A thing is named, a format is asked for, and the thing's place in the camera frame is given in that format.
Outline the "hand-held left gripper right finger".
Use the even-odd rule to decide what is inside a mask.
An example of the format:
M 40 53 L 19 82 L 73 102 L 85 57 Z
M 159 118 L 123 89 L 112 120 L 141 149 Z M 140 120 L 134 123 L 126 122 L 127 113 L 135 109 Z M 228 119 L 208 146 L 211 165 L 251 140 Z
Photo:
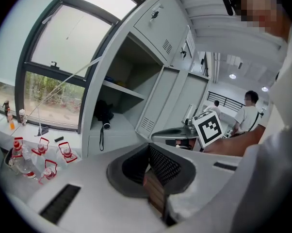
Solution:
M 184 150 L 163 143 L 150 147 L 179 165 L 178 174 L 167 172 L 172 180 L 164 185 L 163 219 L 168 224 L 182 222 L 200 211 L 227 184 L 241 161 L 236 156 Z

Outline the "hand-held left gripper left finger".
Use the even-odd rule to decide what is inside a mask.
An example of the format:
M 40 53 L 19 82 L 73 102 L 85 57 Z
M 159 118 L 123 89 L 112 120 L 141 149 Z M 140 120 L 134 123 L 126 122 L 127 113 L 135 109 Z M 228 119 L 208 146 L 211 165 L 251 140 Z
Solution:
M 166 225 L 147 199 L 128 198 L 116 191 L 106 177 L 107 166 L 137 144 L 83 159 L 42 185 L 27 205 L 40 213 L 67 185 L 79 192 L 57 227 L 70 233 L 158 233 Z

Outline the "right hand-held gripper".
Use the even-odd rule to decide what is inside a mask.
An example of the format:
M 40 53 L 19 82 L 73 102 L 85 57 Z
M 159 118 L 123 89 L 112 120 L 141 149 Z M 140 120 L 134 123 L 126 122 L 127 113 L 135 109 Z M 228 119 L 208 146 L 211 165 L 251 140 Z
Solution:
M 184 127 L 165 129 L 151 135 L 151 140 L 166 139 L 191 139 L 196 138 L 200 147 L 204 149 L 214 141 L 223 137 L 223 129 L 219 117 L 215 111 L 208 110 L 192 117 L 191 123 L 195 130 L 191 131 Z

